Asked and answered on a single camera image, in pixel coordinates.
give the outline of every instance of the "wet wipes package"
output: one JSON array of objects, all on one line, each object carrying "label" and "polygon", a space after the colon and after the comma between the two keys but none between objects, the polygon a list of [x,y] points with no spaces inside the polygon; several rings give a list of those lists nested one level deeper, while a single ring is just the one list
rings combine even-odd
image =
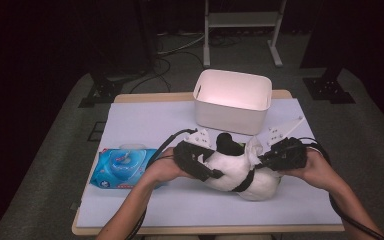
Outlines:
[{"label": "wet wipes package", "polygon": [[104,149],[90,183],[99,188],[131,189],[145,172],[156,149]]}]

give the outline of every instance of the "white tabletop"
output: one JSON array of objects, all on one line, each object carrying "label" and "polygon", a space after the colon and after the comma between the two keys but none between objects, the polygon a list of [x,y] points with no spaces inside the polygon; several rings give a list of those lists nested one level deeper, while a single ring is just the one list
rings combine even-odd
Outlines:
[{"label": "white tabletop", "polygon": [[[273,99],[262,132],[257,138],[264,144],[268,128],[304,116],[297,99]],[[171,134],[183,129],[201,129],[194,120],[193,101],[113,103],[99,145],[118,148],[123,144],[144,144],[158,148]],[[212,142],[220,133],[207,129]],[[237,142],[251,136],[232,134]],[[180,135],[171,146],[183,140]],[[304,121],[290,137],[313,137]],[[119,208],[129,190],[99,189],[86,186],[78,213],[77,227],[102,227]],[[199,180],[178,178],[156,189],[148,205],[143,227],[199,226],[277,226],[277,225],[340,225],[332,210],[328,194],[304,181],[284,176],[276,195],[267,201],[251,202],[236,193],[220,192]]]}]

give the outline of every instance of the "dark background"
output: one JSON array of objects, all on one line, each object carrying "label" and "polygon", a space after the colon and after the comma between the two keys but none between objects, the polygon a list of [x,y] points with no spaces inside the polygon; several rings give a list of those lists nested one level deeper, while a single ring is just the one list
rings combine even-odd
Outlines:
[{"label": "dark background", "polygon": [[[0,218],[78,79],[101,65],[119,74],[152,66],[153,34],[141,31],[148,18],[139,2],[154,33],[203,29],[204,1],[0,0]],[[214,0],[211,9],[278,4]],[[384,1],[289,0],[281,31],[311,30],[302,67],[326,67],[339,51],[384,112]]]}]

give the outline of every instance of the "white storage bin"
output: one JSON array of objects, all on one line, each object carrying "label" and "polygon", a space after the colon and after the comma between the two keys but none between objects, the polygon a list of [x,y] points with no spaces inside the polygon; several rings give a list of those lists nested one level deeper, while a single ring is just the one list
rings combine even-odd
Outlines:
[{"label": "white storage bin", "polygon": [[205,70],[194,90],[197,124],[256,135],[270,107],[270,79],[238,72]]}]

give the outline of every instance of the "person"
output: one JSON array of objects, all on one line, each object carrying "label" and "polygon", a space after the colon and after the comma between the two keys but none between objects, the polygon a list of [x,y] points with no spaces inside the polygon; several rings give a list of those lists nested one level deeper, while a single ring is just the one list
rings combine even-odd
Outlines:
[{"label": "person", "polygon": [[[346,215],[383,236],[350,186],[332,169],[318,151],[307,149],[307,164],[304,168],[279,171],[279,173],[301,178],[311,186],[326,190]],[[154,188],[159,183],[178,177],[193,178],[176,165],[173,160],[173,149],[167,148],[161,157],[145,171],[118,211],[101,229],[96,239],[126,239],[145,211]],[[344,220],[342,222],[350,239],[370,239],[365,232]]]}]

